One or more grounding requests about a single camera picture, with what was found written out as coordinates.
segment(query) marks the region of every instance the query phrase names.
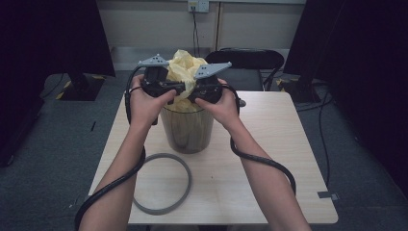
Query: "gray gripper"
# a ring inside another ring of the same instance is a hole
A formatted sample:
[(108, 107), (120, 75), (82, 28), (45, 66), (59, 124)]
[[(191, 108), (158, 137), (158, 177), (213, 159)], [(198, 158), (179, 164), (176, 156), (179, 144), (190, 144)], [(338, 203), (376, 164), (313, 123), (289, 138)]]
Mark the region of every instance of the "gray gripper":
[(139, 61), (138, 63), (139, 67), (162, 66), (162, 65), (168, 65), (168, 61), (163, 59), (159, 54), (147, 60)]
[(222, 70), (230, 67), (232, 64), (230, 62), (223, 64), (203, 64), (195, 72), (194, 79), (204, 79), (213, 76)]

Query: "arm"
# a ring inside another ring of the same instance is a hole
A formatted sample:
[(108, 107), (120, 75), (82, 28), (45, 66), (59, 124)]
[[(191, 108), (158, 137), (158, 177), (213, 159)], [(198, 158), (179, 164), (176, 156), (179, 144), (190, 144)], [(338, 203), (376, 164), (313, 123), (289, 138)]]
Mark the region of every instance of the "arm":
[[(210, 111), (229, 132), (237, 148), (244, 153), (270, 159), (252, 138), (237, 113), (234, 94), (223, 90), (216, 104), (197, 98), (195, 102)], [(241, 159), (255, 198), (272, 230), (310, 230), (290, 183), (280, 170), (257, 162)]]
[[(136, 76), (132, 86), (139, 86), (141, 79), (142, 76)], [(164, 104), (174, 96), (175, 90), (158, 98), (147, 95), (142, 89), (132, 92), (132, 121), (129, 130), (113, 162), (96, 187), (96, 192), (138, 163), (151, 124)], [(136, 174), (96, 201), (84, 214), (80, 230), (126, 230), (135, 184)]]

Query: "hand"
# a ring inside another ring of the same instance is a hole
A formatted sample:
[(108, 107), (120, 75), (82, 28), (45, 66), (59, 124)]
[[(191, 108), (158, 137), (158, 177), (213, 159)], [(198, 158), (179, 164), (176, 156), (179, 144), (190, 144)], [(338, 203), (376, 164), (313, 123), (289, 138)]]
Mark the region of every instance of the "hand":
[[(133, 78), (132, 89), (140, 86), (140, 81), (144, 78), (143, 75), (138, 75)], [(148, 95), (143, 89), (133, 90), (130, 98), (130, 107), (132, 120), (131, 124), (151, 125), (159, 115), (162, 107), (170, 100), (174, 99), (176, 90), (171, 90), (154, 98)]]
[[(227, 84), (224, 80), (218, 79), (221, 84)], [(235, 95), (232, 91), (223, 89), (222, 96), (216, 104), (212, 104), (203, 99), (196, 98), (195, 103), (201, 108), (209, 111), (213, 117), (227, 130), (237, 121), (240, 121), (237, 112)]]

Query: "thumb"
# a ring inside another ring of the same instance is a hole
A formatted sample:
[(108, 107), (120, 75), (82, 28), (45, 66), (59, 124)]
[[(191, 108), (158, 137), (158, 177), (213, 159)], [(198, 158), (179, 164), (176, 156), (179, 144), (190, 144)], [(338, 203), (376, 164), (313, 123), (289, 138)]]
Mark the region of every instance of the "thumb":
[(198, 104), (198, 106), (200, 106), (201, 108), (203, 108), (205, 110), (208, 110), (213, 105), (212, 103), (207, 102), (207, 101), (205, 101), (204, 99), (201, 99), (201, 98), (195, 98), (195, 103)]
[(170, 90), (164, 94), (162, 94), (160, 97), (158, 97), (158, 99), (160, 99), (160, 101), (165, 104), (168, 101), (174, 99), (174, 97), (176, 96), (176, 90)]

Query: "beige tabletop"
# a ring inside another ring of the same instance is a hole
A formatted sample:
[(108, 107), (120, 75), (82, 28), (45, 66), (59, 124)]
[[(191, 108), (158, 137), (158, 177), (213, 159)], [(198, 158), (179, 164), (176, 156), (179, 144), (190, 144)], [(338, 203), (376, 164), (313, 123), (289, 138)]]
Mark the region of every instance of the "beige tabletop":
[[(246, 101), (241, 119), (247, 129), (273, 160), (293, 174), (296, 198), (308, 222), (337, 222), (332, 200), (318, 196), (318, 192), (327, 189), (291, 97), (275, 91), (239, 91), (238, 94)], [(93, 193), (112, 162), (128, 127), (122, 100), (89, 193)], [(169, 147), (159, 119), (145, 143), (147, 156), (171, 153), (181, 157), (191, 169), (191, 191), (179, 208), (166, 215), (151, 216), (133, 206), (129, 223), (267, 223), (248, 185), (240, 158), (230, 149), (229, 139), (229, 134), (215, 121), (206, 149), (195, 154), (180, 154)], [(164, 208), (182, 196), (187, 179), (186, 171), (176, 161), (153, 160), (138, 173), (135, 197), (145, 207)]]

